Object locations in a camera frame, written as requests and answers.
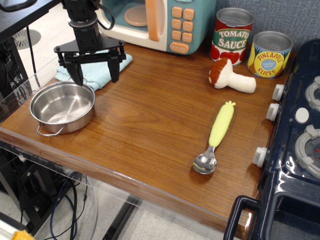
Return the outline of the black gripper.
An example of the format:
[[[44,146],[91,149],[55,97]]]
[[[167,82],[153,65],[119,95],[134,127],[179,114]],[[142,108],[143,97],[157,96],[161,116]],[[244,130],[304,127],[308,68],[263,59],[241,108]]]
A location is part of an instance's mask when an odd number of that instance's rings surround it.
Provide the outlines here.
[[[125,42],[103,36],[97,21],[69,21],[75,40],[54,48],[59,64],[67,69],[73,82],[83,86],[81,64],[107,62],[111,81],[119,80],[120,63],[127,59]]]

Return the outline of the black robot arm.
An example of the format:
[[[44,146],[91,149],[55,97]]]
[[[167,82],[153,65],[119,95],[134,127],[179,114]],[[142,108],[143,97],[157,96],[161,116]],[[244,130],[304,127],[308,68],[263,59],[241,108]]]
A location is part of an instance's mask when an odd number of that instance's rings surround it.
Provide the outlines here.
[[[126,59],[125,42],[103,36],[99,32],[96,11],[112,13],[98,0],[63,0],[68,13],[68,24],[75,40],[54,48],[59,65],[64,67],[76,85],[83,85],[82,64],[107,62],[112,82],[119,80],[120,63]]]

